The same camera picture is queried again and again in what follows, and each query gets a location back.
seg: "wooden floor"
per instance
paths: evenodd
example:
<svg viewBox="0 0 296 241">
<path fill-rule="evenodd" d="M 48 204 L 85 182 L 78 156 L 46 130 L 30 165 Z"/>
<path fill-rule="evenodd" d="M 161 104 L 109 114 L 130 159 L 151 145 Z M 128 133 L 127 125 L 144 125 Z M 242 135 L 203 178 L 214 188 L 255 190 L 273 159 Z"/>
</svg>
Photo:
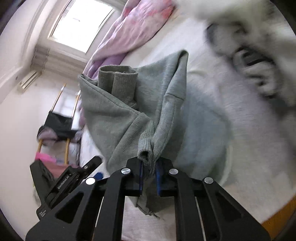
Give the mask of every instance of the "wooden floor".
<svg viewBox="0 0 296 241">
<path fill-rule="evenodd" d="M 283 230 L 295 210 L 296 195 L 286 206 L 262 224 L 262 226 L 268 231 L 271 239 L 274 239 Z"/>
</svg>

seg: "blue object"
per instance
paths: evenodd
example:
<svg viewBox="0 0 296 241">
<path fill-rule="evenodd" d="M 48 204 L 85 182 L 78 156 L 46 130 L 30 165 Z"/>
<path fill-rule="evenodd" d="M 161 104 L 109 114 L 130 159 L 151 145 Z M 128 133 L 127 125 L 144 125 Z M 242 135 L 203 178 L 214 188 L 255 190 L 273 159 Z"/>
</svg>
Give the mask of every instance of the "blue object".
<svg viewBox="0 0 296 241">
<path fill-rule="evenodd" d="M 96 180 L 101 180 L 101 179 L 103 179 L 103 177 L 104 177 L 104 175 L 101 172 L 98 172 L 97 174 L 94 175 L 94 178 Z"/>
</svg>

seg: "window frame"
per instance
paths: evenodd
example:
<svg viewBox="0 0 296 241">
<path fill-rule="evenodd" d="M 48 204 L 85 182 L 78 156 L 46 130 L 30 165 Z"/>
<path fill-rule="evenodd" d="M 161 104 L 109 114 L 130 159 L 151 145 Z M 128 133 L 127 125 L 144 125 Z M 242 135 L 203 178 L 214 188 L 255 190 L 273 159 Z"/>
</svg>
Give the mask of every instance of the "window frame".
<svg viewBox="0 0 296 241">
<path fill-rule="evenodd" d="M 91 58 L 95 50 L 97 49 L 97 46 L 99 45 L 99 43 L 101 42 L 101 40 L 103 39 L 107 31 L 109 30 L 110 26 L 120 16 L 120 12 L 116 11 L 116 9 L 114 8 L 112 9 L 112 11 L 101 23 L 95 38 L 92 40 L 90 47 L 85 53 L 73 47 L 59 43 L 55 41 L 55 38 L 52 37 L 53 31 L 55 30 L 59 20 L 62 17 L 64 9 L 70 4 L 72 0 L 55 0 L 55 1 L 56 3 L 54 5 L 54 8 L 49 14 L 43 26 L 38 43 L 44 47 L 53 49 L 59 53 L 62 53 L 74 59 L 87 62 Z"/>
</svg>

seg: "clothes on chair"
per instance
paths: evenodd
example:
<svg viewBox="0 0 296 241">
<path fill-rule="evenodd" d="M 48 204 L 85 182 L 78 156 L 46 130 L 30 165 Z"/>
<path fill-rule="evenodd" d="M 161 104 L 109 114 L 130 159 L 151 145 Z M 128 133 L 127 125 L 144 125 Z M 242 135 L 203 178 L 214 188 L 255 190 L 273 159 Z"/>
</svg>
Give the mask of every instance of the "clothes on chair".
<svg viewBox="0 0 296 241">
<path fill-rule="evenodd" d="M 72 118 L 50 111 L 45 124 L 38 130 L 37 139 L 43 140 L 44 145 L 53 145 L 55 142 L 66 141 L 73 143 L 81 139 L 81 130 L 72 130 Z"/>
</svg>

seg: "ribbed cuff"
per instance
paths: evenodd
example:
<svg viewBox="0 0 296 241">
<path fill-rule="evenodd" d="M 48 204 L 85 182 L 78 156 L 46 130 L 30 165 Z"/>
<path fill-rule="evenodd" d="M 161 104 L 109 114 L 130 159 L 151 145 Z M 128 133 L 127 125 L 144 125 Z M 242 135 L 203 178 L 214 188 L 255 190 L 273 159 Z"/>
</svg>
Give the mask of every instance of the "ribbed cuff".
<svg viewBox="0 0 296 241">
<path fill-rule="evenodd" d="M 145 167 L 145 175 L 148 175 L 151 170 L 153 152 L 151 146 L 151 139 L 154 134 L 153 121 L 149 122 L 146 130 L 142 132 L 138 142 L 138 158 L 143 161 Z"/>
<path fill-rule="evenodd" d="M 111 94 L 128 106 L 137 109 L 134 101 L 138 73 L 129 67 L 124 73 L 115 72 Z"/>
<path fill-rule="evenodd" d="M 130 66 L 106 65 L 99 69 L 98 87 L 137 109 L 133 99 L 137 77 L 138 73 Z"/>
</svg>

